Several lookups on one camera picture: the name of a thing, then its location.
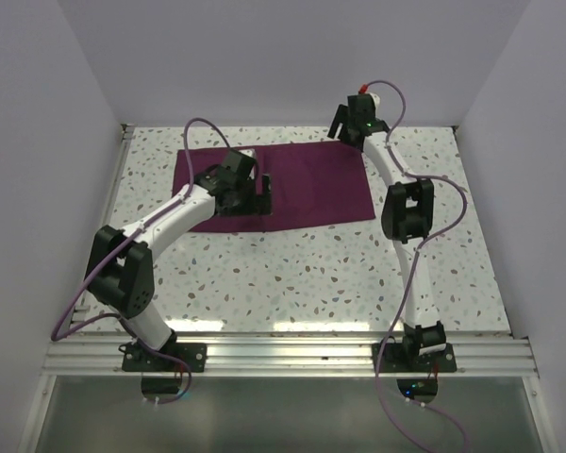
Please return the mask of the purple cloth wrap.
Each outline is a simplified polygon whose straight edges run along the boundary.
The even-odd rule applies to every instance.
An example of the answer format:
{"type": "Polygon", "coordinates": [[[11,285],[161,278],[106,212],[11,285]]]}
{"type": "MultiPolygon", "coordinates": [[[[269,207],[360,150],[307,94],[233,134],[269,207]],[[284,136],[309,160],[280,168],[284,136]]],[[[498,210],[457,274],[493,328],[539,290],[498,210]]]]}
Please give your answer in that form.
{"type": "Polygon", "coordinates": [[[375,218],[361,154],[339,142],[255,145],[259,170],[271,179],[272,213],[215,216],[202,233],[276,232],[375,218]]]}

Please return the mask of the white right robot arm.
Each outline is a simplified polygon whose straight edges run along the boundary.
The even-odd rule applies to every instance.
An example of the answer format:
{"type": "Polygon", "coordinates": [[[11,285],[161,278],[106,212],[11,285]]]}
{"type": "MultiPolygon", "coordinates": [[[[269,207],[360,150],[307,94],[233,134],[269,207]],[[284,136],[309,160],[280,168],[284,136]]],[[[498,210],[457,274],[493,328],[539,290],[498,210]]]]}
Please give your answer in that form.
{"type": "Polygon", "coordinates": [[[338,106],[327,136],[361,151],[387,187],[380,223],[396,252],[406,293],[394,318],[402,322],[403,336],[381,342],[375,370],[418,372],[433,365],[447,346],[427,261],[416,256],[433,227],[435,187],[427,177],[406,176],[403,159],[388,150],[390,128],[376,117],[379,104],[377,94],[361,88],[338,106]]]}

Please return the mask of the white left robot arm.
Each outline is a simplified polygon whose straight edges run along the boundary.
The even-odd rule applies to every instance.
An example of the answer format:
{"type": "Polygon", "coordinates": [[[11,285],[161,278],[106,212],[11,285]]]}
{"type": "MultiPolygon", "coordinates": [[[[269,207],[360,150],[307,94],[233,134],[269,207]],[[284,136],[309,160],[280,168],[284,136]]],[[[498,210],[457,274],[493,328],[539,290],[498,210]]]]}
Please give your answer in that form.
{"type": "Polygon", "coordinates": [[[85,277],[86,290],[112,311],[146,347],[153,368],[175,364],[174,332],[153,305],[154,265],[183,234],[213,217],[272,213],[271,178],[258,173],[252,148],[229,148],[218,165],[190,183],[149,215],[121,228],[101,227],[94,236],[85,277]]]}

